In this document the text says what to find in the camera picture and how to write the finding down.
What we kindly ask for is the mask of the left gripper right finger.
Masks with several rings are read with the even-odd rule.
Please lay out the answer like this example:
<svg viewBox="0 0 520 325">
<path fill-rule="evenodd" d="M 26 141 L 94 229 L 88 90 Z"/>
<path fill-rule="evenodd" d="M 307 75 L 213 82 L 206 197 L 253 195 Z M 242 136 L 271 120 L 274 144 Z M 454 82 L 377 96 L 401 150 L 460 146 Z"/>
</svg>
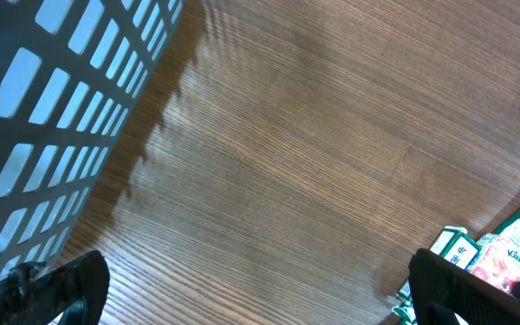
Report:
<svg viewBox="0 0 520 325">
<path fill-rule="evenodd" d="M 520 324 L 520 283 L 517 296 L 500 291 L 475 275 L 419 249 L 408 265 L 417 322 L 421 325 Z"/>
</svg>

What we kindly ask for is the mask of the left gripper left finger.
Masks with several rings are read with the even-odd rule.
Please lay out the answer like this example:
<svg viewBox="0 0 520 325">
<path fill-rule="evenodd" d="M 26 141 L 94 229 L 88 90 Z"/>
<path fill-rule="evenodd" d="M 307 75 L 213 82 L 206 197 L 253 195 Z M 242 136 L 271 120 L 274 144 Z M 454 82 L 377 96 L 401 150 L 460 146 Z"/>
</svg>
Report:
<svg viewBox="0 0 520 325">
<path fill-rule="evenodd" d="M 44 262 L 25 262 L 0 281 L 0 324 L 97 324 L 107 301 L 110 274 L 97 250 L 49 274 Z"/>
</svg>

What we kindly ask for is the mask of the green white gum pack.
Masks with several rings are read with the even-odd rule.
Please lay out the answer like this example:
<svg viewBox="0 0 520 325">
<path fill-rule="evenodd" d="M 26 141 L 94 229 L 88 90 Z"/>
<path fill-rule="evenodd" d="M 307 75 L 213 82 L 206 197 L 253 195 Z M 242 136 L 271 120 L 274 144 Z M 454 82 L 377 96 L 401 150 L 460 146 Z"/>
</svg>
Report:
<svg viewBox="0 0 520 325">
<path fill-rule="evenodd" d="M 464 227 L 446 226 L 433 241 L 429 250 L 465 270 L 478 255 L 481 247 L 468 236 L 468 230 Z M 395 305 L 392 313 L 400 318 L 399 325 L 416 325 L 417 320 L 408 280 L 404 282 L 396 297 L 402 303 Z"/>
</svg>

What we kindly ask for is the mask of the red white snack packet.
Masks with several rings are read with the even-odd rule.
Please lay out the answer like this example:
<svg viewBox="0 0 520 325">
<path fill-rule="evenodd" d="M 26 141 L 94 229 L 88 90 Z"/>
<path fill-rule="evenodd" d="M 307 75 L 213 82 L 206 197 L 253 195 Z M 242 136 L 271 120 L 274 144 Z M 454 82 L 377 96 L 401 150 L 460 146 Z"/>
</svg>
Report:
<svg viewBox="0 0 520 325">
<path fill-rule="evenodd" d="M 520 283 L 520 246 L 496 234 L 484 235 L 478 244 L 481 249 L 467 271 L 500 291 L 511 293 Z"/>
</svg>

